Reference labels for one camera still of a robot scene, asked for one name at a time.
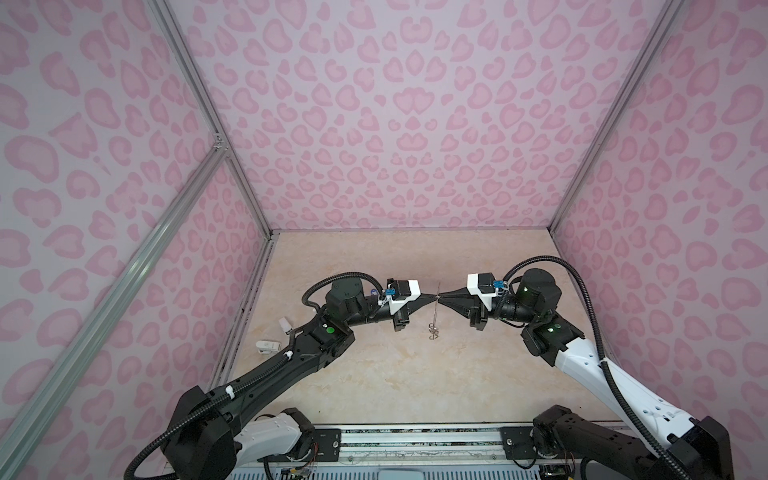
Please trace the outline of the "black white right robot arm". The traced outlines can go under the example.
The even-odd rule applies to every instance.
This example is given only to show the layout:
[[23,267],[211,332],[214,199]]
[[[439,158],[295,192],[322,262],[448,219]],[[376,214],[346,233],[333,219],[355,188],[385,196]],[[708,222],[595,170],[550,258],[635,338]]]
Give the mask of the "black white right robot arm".
[[676,407],[610,360],[599,335],[587,337],[558,313],[561,296],[549,272],[532,268],[502,280],[472,274],[465,288],[438,297],[478,330],[489,320],[520,327],[532,356],[589,390],[631,430],[622,434],[555,405],[532,422],[535,452],[573,453],[629,479],[734,478],[727,429]]

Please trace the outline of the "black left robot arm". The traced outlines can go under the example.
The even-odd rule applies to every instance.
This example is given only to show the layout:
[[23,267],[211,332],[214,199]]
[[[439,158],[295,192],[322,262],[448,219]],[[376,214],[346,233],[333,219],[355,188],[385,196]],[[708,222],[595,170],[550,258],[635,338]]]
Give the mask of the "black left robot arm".
[[293,329],[287,346],[236,379],[182,395],[159,448],[172,479],[224,479],[240,463],[285,456],[307,462],[316,454],[314,427],[296,408],[260,419],[290,387],[333,363],[355,340],[354,327],[392,321],[404,329],[411,314],[437,300],[415,280],[381,284],[362,272],[317,282],[301,298],[313,317]]

